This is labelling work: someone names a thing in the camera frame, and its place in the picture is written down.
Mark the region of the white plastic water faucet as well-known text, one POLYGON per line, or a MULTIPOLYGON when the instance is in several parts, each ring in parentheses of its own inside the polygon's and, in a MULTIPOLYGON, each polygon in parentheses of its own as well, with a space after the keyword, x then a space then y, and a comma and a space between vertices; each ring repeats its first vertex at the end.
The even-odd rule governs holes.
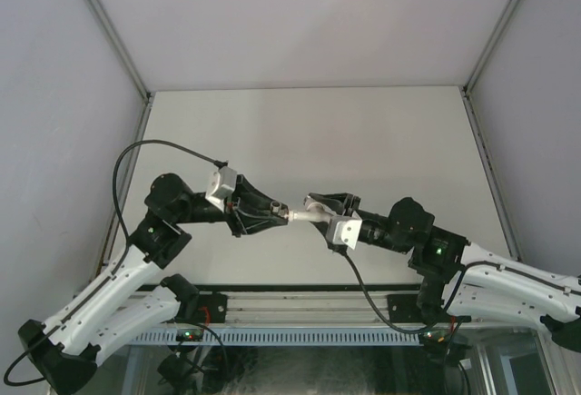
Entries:
POLYGON ((307 196, 303 203, 304 209, 302 211, 289 210, 289 222, 325 222, 328 223, 332 217, 325 206, 312 197, 307 196))

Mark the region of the silver threaded pipe fitting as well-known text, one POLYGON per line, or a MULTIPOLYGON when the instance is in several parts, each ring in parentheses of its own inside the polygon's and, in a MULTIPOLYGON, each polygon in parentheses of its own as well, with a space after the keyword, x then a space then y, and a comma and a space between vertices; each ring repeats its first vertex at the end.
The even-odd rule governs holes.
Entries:
POLYGON ((284 204, 279 201, 272 201, 271 214, 279 218, 282 218, 285 221, 288 221, 291 217, 291 209, 288 207, 287 204, 284 204))

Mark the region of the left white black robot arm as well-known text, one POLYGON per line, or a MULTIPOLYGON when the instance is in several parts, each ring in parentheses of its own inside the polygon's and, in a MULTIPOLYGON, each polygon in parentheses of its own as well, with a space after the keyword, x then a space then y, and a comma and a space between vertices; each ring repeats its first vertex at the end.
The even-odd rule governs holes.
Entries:
POLYGON ((59 312, 19 329, 27 357, 57 393, 75 394, 109 356, 157 324, 202 321, 199 290, 180 274, 162 279, 135 304, 126 303, 190 242, 184 224, 225 222, 241 237, 283 226, 291 217, 286 204, 230 168, 213 174, 209 190, 194 193, 175 173, 159 176, 126 249, 59 312))

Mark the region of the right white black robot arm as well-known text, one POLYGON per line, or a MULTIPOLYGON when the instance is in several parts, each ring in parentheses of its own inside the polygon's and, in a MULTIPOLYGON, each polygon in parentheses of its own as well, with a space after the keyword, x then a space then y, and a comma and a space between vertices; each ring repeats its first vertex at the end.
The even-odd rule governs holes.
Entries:
POLYGON ((580 350, 580 280, 546 272, 486 250, 435 225, 411 197, 388 215, 366 212, 350 193, 310 193, 304 202, 330 250, 345 255, 359 243, 407 254, 421 276, 416 306, 422 321, 485 319, 526 325, 556 345, 580 350))

